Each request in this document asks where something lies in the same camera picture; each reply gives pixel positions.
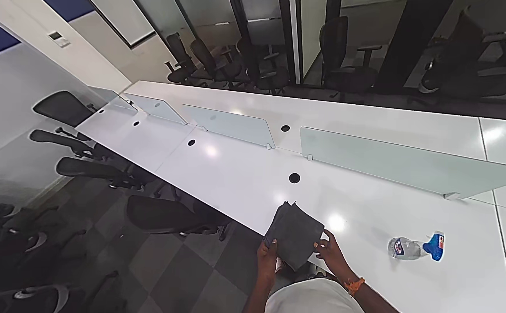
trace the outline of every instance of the glass partition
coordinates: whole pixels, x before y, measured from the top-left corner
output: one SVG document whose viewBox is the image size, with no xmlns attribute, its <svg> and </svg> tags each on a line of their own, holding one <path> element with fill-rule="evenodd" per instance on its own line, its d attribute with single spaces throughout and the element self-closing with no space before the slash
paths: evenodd
<svg viewBox="0 0 506 313">
<path fill-rule="evenodd" d="M 474 196 L 506 186 L 506 165 L 301 127 L 301 153 L 439 194 Z"/>
<path fill-rule="evenodd" d="M 257 117 L 183 105 L 187 113 L 197 122 L 198 126 L 210 132 L 237 138 L 250 143 L 269 146 L 276 149 L 269 125 Z"/>
<path fill-rule="evenodd" d="M 179 0 L 197 36 L 210 49 L 241 38 L 229 0 Z"/>
<path fill-rule="evenodd" d="M 118 95 L 115 91 L 110 89 L 98 88 L 89 86 L 90 90 L 94 91 L 98 96 L 100 96 L 106 103 L 111 103 L 113 105 L 121 106 L 125 109 L 136 110 L 127 100 Z"/>
<path fill-rule="evenodd" d="M 172 109 L 172 107 L 164 100 L 152 99 L 143 96 L 124 94 L 129 100 L 133 101 L 141 110 L 155 117 L 161 117 L 170 121 L 187 125 L 185 120 Z"/>
</svg>

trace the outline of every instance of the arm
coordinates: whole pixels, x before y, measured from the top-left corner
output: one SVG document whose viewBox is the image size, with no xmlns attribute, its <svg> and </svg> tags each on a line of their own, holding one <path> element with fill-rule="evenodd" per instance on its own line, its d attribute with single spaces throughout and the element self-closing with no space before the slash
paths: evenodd
<svg viewBox="0 0 506 313">
<path fill-rule="evenodd" d="M 245 304 L 243 313 L 264 313 L 266 300 L 276 281 L 276 239 L 272 241 L 270 249 L 264 245 L 264 241 L 257 250 L 257 283 L 253 292 Z"/>
<path fill-rule="evenodd" d="M 359 277 L 351 270 L 340 247 L 336 242 L 334 235 L 328 230 L 324 230 L 330 241 L 321 240 L 320 243 L 314 243 L 317 252 L 317 258 L 325 261 L 326 266 L 336 275 L 342 286 L 345 283 L 357 282 Z M 371 289 L 367 283 L 362 283 L 355 292 L 354 299 L 359 303 L 365 313 L 398 313 L 382 296 Z"/>
</svg>

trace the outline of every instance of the grey cloth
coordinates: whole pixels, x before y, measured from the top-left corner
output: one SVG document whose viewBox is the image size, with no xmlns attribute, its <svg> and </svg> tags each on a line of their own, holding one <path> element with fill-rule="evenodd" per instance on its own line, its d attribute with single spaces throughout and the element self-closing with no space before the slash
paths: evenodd
<svg viewBox="0 0 506 313">
<path fill-rule="evenodd" d="M 313 243 L 319 242 L 324 225 L 303 212 L 295 203 L 287 201 L 278 207 L 264 244 L 270 247 L 274 238 L 278 241 L 278 257 L 297 271 L 313 253 Z"/>
</svg>

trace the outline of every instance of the white wall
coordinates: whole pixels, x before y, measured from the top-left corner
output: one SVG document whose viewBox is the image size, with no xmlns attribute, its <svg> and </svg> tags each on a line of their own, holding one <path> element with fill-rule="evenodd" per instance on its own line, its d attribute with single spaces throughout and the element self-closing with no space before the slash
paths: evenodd
<svg viewBox="0 0 506 313">
<path fill-rule="evenodd" d="M 131 82 L 43 0 L 0 0 L 0 26 L 90 86 L 123 91 Z M 48 37 L 59 32 L 71 44 Z"/>
<path fill-rule="evenodd" d="M 68 90 L 83 103 L 103 105 L 81 81 L 26 44 L 0 52 L 0 195 L 26 204 L 59 176 L 55 164 L 69 148 L 28 139 L 34 129 L 53 132 L 62 125 L 34 113 L 42 98 Z"/>
<path fill-rule="evenodd" d="M 169 82 L 166 77 L 170 70 L 164 63 L 177 62 L 158 35 L 131 50 L 96 12 L 76 18 L 69 25 L 131 82 Z"/>
<path fill-rule="evenodd" d="M 321 47 L 319 32 L 326 17 L 326 2 L 301 0 L 301 39 L 303 45 L 303 75 L 317 58 Z"/>
</svg>

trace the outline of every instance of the whiteboard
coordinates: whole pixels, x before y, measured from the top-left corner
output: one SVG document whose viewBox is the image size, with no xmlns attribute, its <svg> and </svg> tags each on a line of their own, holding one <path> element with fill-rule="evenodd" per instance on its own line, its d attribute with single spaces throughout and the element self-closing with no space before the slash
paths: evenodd
<svg viewBox="0 0 506 313">
<path fill-rule="evenodd" d="M 130 47 L 154 32 L 133 0 L 91 1 Z"/>
</svg>

